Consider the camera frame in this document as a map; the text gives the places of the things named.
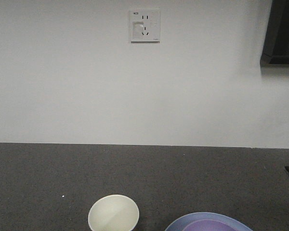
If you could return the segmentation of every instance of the white paper cup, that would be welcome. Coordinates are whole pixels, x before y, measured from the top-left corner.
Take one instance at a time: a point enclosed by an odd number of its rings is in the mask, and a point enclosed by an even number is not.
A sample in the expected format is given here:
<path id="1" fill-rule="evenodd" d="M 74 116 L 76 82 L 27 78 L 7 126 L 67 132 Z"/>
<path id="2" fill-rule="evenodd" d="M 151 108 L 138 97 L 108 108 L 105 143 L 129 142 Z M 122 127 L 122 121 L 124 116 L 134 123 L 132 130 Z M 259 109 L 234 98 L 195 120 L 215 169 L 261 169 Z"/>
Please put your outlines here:
<path id="1" fill-rule="evenodd" d="M 137 204 L 123 195 L 99 199 L 88 214 L 88 224 L 92 231 L 131 231 L 138 219 Z"/>

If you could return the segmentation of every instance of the dark countertop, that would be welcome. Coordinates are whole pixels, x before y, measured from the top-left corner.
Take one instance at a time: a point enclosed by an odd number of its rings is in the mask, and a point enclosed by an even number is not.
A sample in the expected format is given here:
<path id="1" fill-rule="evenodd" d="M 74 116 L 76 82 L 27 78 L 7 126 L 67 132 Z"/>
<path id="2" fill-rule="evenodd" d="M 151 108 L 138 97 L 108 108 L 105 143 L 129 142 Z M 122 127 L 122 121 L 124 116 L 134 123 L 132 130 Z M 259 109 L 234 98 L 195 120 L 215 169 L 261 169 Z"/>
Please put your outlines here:
<path id="1" fill-rule="evenodd" d="M 200 211 L 289 231 L 284 166 L 288 149 L 0 143 L 0 231 L 89 231 L 89 209 L 110 194 L 138 204 L 135 231 Z"/>

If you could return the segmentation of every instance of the electrical outlet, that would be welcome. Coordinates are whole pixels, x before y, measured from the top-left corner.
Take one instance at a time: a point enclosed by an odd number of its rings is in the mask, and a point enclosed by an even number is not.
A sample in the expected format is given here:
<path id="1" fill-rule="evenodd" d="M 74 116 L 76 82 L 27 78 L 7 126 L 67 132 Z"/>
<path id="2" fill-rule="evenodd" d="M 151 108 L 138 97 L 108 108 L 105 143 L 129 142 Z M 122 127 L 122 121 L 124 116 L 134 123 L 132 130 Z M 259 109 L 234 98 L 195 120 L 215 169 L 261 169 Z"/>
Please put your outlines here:
<path id="1" fill-rule="evenodd" d="M 160 42 L 160 10 L 130 11 L 131 42 Z"/>

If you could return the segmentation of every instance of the white wall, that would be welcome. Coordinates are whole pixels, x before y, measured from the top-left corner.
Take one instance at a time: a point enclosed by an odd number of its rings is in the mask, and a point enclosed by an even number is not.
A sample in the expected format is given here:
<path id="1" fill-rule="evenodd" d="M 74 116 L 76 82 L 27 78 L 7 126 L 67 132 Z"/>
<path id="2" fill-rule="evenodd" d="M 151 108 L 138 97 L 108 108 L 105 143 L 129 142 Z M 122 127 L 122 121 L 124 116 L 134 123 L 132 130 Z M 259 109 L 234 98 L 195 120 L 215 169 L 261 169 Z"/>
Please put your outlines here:
<path id="1" fill-rule="evenodd" d="M 270 0 L 0 1 L 0 142 L 289 148 Z M 128 10 L 161 10 L 161 43 Z"/>

